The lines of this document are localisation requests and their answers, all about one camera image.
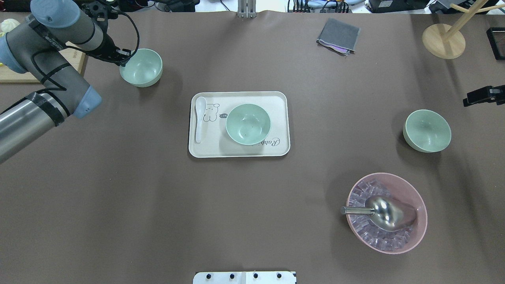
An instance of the pink bowl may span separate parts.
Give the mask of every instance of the pink bowl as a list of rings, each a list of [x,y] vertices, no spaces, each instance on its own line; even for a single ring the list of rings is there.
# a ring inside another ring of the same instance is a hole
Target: pink bowl
[[[415,248],[423,239],[424,234],[426,233],[426,228],[428,228],[428,213],[426,212],[426,206],[424,205],[423,199],[417,192],[417,190],[406,180],[403,178],[390,174],[390,173],[372,173],[369,174],[362,179],[358,180],[356,184],[351,188],[352,190],[358,185],[360,181],[368,182],[372,179],[376,179],[381,182],[391,193],[393,199],[398,201],[407,203],[412,205],[417,209],[417,219],[414,222],[414,226],[412,232],[410,233],[410,241],[405,244],[405,246],[401,249],[395,249],[393,251],[381,251],[369,245],[366,241],[364,241],[358,232],[352,226],[349,215],[347,215],[347,222],[352,230],[352,232],[367,246],[370,248],[385,254],[401,254],[406,253],[409,250]],[[346,205],[349,206],[349,196],[347,197]]]

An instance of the rectangular tray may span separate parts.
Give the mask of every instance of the rectangular tray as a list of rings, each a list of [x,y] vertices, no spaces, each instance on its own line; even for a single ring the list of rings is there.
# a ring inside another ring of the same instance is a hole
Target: rectangular tray
[[[201,127],[201,143],[196,143],[195,101],[207,100],[206,118]],[[272,127],[262,142],[246,146],[233,141],[226,132],[226,117],[236,106],[255,104],[267,111]],[[278,91],[201,92],[191,100],[189,152],[197,158],[283,156],[291,148],[286,96]]]

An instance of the gray cloth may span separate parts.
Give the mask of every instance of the gray cloth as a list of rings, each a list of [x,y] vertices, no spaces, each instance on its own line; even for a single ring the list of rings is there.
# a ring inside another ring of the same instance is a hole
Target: gray cloth
[[[349,54],[349,51],[356,51],[356,41],[358,41],[360,30],[358,27],[335,19],[328,19],[316,41],[336,52]]]

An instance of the brown table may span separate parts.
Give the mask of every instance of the brown table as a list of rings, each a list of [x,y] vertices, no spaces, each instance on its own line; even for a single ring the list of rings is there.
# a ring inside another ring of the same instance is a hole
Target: brown table
[[[2,18],[19,14],[0,14]],[[299,283],[498,283],[505,277],[505,109],[464,108],[466,93],[505,83],[475,16],[464,54],[422,45],[456,16],[259,13],[132,14],[141,47],[164,60],[149,88],[89,59],[104,101],[0,166],[1,283],[191,283],[196,271],[292,270]],[[328,17],[362,28],[357,52],[316,44]],[[126,19],[110,22],[134,45]],[[0,108],[39,88],[2,84]],[[286,94],[291,150],[278,158],[197,159],[189,105],[202,91]],[[401,136],[416,109],[452,128],[441,153]],[[338,209],[373,172],[397,174],[428,209],[423,241],[402,255],[362,244]]]

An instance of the metal scoop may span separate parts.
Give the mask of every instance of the metal scoop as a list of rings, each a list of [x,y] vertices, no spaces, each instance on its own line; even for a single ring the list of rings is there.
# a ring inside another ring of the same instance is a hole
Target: metal scoop
[[[365,201],[366,207],[342,206],[340,213],[369,215],[370,220],[379,228],[393,232],[414,223],[417,218],[416,209],[409,204],[387,198],[386,196],[372,196]]]

